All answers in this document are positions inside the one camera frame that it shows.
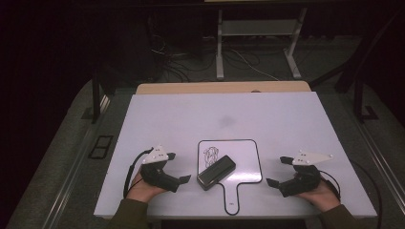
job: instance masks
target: black outline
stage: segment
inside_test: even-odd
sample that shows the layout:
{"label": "black outline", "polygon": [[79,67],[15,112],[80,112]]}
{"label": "black outline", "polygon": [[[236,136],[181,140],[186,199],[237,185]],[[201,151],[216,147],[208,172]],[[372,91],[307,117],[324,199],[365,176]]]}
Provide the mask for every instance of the black outline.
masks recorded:
{"label": "black outline", "polygon": [[236,216],[236,215],[238,215],[238,213],[239,213],[239,211],[240,211],[240,209],[241,209],[241,205],[239,204],[239,185],[241,185],[241,184],[248,184],[248,183],[261,183],[262,181],[263,181],[263,174],[262,174],[262,164],[260,163],[260,157],[259,157],[259,149],[257,148],[257,143],[256,143],[256,141],[255,140],[253,140],[253,139],[228,139],[228,140],[201,140],[200,142],[199,142],[199,144],[198,144],[198,146],[197,146],[197,174],[199,173],[199,158],[200,158],[200,144],[203,142],[203,141],[246,141],[246,140],[249,140],[249,141],[253,141],[254,142],[254,145],[256,146],[256,155],[257,155],[257,158],[258,158],[258,161],[259,161],[259,170],[260,170],[260,176],[261,176],[261,179],[259,180],[259,181],[257,181],[257,182],[242,182],[242,183],[239,183],[238,185],[236,185],[236,197],[237,197],[237,199],[238,199],[238,211],[235,213],[235,214],[230,214],[230,213],[228,213],[227,211],[226,211],[226,200],[225,200],[225,188],[224,188],[224,186],[221,184],[221,183],[218,183],[218,184],[220,184],[222,187],[223,187],[223,193],[224,193],[224,210],[225,210],[225,212],[228,214],[228,215],[230,215],[230,216]]}
{"label": "black outline", "polygon": [[[107,146],[98,146],[98,142],[101,140],[101,138],[109,138]],[[95,147],[93,147],[93,150],[88,154],[87,158],[90,158],[90,159],[104,159],[107,156],[107,153],[108,153],[108,150],[110,149],[111,142],[113,141],[113,138],[114,138],[113,135],[99,135],[98,139],[96,141]],[[93,156],[96,149],[104,150],[104,154],[102,156]]]}

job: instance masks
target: wooden edge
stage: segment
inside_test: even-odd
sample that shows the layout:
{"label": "wooden edge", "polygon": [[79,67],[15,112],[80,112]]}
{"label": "wooden edge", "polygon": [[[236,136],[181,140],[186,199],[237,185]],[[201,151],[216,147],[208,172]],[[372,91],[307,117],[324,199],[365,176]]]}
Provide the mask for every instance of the wooden edge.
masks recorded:
{"label": "wooden edge", "polygon": [[311,92],[305,81],[250,81],[141,84],[136,94],[230,94]]}
{"label": "wooden edge", "polygon": [[271,0],[204,0],[204,2],[265,2]]}

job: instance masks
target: white tabletop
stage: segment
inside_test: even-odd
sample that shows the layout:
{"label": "white tabletop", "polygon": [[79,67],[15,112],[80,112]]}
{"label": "white tabletop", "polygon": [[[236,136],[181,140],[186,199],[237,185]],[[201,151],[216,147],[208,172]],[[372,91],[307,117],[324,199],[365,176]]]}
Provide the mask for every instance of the white tabletop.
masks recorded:
{"label": "white tabletop", "polygon": [[[252,139],[257,144],[263,179],[238,187],[240,210],[224,210],[223,186],[204,191],[196,180],[202,140]],[[192,175],[177,193],[154,198],[148,216],[154,219],[285,219],[304,218],[317,210],[302,199],[283,198],[266,178],[293,178],[292,166],[280,156],[300,150],[333,155],[317,164],[339,182],[342,203],[356,217],[376,213],[354,172],[316,93],[135,94],[104,180],[95,215],[110,218],[122,199],[129,166],[135,157],[161,144],[176,153],[164,167],[173,177]]]}

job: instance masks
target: wrist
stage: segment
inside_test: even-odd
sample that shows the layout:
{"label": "wrist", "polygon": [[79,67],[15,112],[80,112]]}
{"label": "wrist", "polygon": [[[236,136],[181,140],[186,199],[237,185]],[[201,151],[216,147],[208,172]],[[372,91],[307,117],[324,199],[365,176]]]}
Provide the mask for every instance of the wrist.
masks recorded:
{"label": "wrist", "polygon": [[315,207],[317,207],[319,211],[327,212],[330,209],[339,206],[341,203],[337,198],[333,197],[333,198],[315,199],[312,202],[312,204],[315,205]]}
{"label": "wrist", "polygon": [[134,199],[140,202],[148,203],[154,195],[151,192],[144,192],[140,189],[132,189],[128,192],[126,198]]}

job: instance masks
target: hand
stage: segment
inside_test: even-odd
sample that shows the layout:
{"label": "hand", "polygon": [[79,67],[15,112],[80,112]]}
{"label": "hand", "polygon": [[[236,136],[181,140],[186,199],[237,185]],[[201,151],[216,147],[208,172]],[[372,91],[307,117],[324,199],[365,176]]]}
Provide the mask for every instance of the hand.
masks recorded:
{"label": "hand", "polygon": [[329,211],[340,205],[339,199],[334,195],[330,187],[323,181],[319,183],[318,187],[312,191],[296,195],[299,198],[304,198],[321,212]]}
{"label": "hand", "polygon": [[153,197],[166,192],[166,190],[146,183],[140,174],[140,169],[132,180],[132,188],[130,188],[126,198],[148,203]]}

